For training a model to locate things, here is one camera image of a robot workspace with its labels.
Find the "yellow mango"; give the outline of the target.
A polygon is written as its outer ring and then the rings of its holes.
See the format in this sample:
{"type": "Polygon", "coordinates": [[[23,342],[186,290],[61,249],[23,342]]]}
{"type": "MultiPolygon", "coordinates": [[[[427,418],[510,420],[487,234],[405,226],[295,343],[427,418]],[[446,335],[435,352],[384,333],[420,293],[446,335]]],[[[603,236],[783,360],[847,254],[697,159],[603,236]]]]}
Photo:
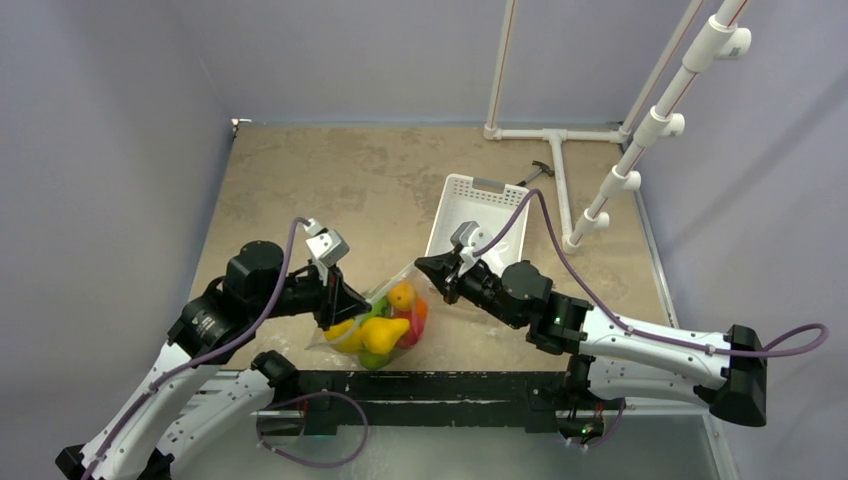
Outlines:
{"type": "Polygon", "coordinates": [[[327,345],[340,353],[357,354],[363,348],[361,329],[355,319],[330,327],[323,336],[327,345]]]}

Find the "orange fruit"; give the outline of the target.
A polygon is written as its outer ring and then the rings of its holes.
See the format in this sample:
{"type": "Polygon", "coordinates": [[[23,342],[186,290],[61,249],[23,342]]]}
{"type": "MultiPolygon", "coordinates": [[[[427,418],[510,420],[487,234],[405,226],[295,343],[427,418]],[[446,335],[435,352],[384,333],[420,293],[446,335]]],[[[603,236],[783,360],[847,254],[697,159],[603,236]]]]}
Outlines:
{"type": "Polygon", "coordinates": [[[425,322],[428,317],[429,306],[423,298],[418,298],[415,304],[415,316],[418,320],[425,322]]]}

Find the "green ridged squash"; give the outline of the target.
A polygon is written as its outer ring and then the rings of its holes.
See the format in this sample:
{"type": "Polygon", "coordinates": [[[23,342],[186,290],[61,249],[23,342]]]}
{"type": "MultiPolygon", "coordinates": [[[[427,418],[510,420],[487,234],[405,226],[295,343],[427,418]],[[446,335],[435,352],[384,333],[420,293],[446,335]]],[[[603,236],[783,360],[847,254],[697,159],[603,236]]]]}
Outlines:
{"type": "Polygon", "coordinates": [[[386,296],[379,298],[372,306],[372,309],[363,316],[363,322],[366,322],[374,317],[388,318],[392,313],[392,307],[386,296]]]}

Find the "yellow bell pepper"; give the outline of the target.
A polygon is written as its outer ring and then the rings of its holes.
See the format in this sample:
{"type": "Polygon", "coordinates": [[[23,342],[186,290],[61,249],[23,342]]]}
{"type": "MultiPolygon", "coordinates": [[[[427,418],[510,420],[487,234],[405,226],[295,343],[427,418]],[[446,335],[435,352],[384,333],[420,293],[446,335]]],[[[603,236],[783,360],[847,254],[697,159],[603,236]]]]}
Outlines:
{"type": "Polygon", "coordinates": [[[371,318],[361,327],[363,345],[371,353],[389,354],[408,329],[405,318],[371,318]]]}

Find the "clear zip top bag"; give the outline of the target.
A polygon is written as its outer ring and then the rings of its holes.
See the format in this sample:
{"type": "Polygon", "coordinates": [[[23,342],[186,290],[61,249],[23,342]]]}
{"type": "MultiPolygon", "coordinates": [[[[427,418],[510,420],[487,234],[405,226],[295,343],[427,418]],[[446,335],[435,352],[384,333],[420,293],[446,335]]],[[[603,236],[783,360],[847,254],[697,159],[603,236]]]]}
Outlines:
{"type": "Polygon", "coordinates": [[[371,309],[314,333],[309,350],[347,356],[369,371],[385,368],[424,337],[433,292],[413,265],[365,293],[371,309]]]}

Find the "green lime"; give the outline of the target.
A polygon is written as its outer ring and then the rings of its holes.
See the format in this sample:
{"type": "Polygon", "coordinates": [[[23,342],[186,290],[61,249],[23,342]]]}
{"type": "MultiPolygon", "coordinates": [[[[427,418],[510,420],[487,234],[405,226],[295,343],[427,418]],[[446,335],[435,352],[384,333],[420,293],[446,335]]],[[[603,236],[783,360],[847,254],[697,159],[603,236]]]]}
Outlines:
{"type": "Polygon", "coordinates": [[[391,354],[375,354],[367,350],[362,350],[358,353],[358,361],[362,368],[369,371],[377,371],[392,361],[391,354]]]}

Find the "red apple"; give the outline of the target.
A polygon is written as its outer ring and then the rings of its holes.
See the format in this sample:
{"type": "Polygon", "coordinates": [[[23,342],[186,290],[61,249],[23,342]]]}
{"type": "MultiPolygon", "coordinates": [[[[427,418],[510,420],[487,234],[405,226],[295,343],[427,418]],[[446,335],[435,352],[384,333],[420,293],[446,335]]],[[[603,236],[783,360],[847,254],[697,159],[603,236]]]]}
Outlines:
{"type": "Polygon", "coordinates": [[[427,322],[427,311],[405,311],[397,315],[398,318],[405,318],[409,321],[409,329],[398,340],[395,347],[399,349],[410,349],[414,347],[424,333],[427,322]]]}

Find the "white plastic basket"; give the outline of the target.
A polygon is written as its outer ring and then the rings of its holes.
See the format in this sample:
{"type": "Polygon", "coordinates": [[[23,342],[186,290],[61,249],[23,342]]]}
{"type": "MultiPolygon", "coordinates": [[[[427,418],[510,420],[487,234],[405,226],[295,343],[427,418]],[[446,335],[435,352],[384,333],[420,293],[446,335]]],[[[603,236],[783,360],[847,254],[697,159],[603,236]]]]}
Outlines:
{"type": "MultiPolygon", "coordinates": [[[[527,195],[528,189],[479,177],[450,174],[446,177],[426,254],[451,249],[450,236],[466,221],[475,221],[490,235],[498,234],[527,195]]],[[[528,211],[523,210],[508,233],[483,255],[490,268],[505,267],[523,257],[528,211]]]]}

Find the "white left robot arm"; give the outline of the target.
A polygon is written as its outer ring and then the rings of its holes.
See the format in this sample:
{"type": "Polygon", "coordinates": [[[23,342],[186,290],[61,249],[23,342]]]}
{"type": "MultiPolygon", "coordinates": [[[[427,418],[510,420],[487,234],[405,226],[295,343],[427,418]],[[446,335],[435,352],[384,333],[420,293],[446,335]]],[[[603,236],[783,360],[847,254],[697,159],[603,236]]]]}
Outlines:
{"type": "Polygon", "coordinates": [[[333,230],[307,239],[310,256],[291,269],[270,241],[245,244],[224,274],[186,304],[153,366],[131,398],[91,440],[61,450],[56,466],[68,479],[170,479],[233,423],[271,406],[323,406],[330,384],[266,351],[199,406],[191,401],[259,326],[276,317],[310,314],[328,329],[367,311],[343,278],[347,243],[333,230]]]}

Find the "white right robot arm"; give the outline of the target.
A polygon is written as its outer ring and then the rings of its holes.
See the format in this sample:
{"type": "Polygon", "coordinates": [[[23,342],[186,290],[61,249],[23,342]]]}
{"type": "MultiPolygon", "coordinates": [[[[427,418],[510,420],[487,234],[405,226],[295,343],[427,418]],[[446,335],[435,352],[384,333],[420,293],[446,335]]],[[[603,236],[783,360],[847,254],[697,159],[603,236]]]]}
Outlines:
{"type": "Polygon", "coordinates": [[[704,405],[736,425],[767,423],[768,362],[758,334],[675,329],[620,317],[600,303],[554,289],[528,261],[493,271],[458,252],[413,263],[448,304],[466,300],[551,354],[567,354],[564,399],[584,407],[594,399],[642,397],[704,405]]]}

